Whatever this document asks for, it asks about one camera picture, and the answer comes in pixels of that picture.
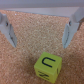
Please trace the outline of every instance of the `yellow-green cube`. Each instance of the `yellow-green cube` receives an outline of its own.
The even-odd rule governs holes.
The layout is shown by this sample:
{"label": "yellow-green cube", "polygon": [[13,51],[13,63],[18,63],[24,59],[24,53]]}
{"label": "yellow-green cube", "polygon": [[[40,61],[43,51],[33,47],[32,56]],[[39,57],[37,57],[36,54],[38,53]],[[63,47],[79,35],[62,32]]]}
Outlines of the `yellow-green cube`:
{"label": "yellow-green cube", "polygon": [[51,82],[55,83],[62,66],[62,58],[43,52],[40,58],[34,65],[36,75]]}

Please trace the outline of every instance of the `cube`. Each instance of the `cube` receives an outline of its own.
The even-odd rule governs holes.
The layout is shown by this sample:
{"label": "cube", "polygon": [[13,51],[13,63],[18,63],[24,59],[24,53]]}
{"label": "cube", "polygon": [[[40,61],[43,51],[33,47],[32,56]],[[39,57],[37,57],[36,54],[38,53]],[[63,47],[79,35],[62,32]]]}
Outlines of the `cube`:
{"label": "cube", "polygon": [[51,83],[55,83],[62,66],[62,58],[43,52],[34,65],[36,75]]}

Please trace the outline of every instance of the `brown speckled surface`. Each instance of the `brown speckled surface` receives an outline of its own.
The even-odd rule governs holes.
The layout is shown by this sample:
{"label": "brown speckled surface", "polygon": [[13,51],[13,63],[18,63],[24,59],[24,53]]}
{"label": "brown speckled surface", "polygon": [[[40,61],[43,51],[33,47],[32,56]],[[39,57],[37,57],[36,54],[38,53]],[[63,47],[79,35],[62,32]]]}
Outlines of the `brown speckled surface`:
{"label": "brown speckled surface", "polygon": [[3,11],[17,36],[13,48],[0,32],[0,84],[51,84],[36,76],[34,64],[45,51],[62,57],[55,84],[84,84],[84,24],[63,49],[62,35],[69,18]]}

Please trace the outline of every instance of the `cube front face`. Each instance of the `cube front face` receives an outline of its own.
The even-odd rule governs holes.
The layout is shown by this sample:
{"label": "cube front face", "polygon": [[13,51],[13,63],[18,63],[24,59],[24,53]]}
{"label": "cube front face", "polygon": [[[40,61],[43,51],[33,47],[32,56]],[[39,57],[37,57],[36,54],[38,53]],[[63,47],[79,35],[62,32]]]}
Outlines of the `cube front face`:
{"label": "cube front face", "polygon": [[34,65],[36,75],[54,83],[61,69],[62,58],[44,52]]}

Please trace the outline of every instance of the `cube top face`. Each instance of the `cube top face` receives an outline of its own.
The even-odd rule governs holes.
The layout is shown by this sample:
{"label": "cube top face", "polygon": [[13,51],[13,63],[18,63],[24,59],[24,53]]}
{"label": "cube top face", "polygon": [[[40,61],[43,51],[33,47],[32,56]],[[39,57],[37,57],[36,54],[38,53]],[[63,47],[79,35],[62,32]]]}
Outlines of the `cube top face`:
{"label": "cube top face", "polygon": [[61,57],[43,52],[43,54],[37,60],[34,68],[38,68],[44,72],[47,71],[47,73],[54,75],[61,61]]}

